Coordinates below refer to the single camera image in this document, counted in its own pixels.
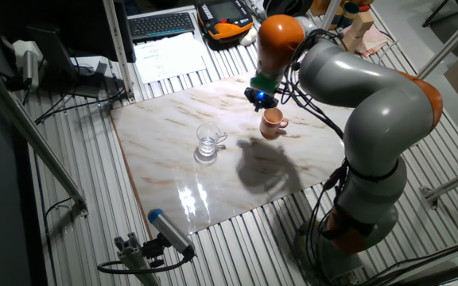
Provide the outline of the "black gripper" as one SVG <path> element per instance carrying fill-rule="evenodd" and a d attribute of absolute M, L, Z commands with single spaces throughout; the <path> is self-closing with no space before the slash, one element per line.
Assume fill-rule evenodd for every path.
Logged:
<path fill-rule="evenodd" d="M 248 101 L 254 106 L 254 111 L 258 112 L 261 108 L 268 110 L 275 108 L 278 105 L 278 100 L 270 96 L 264 91 L 257 89 L 246 89 L 244 95 Z"/>

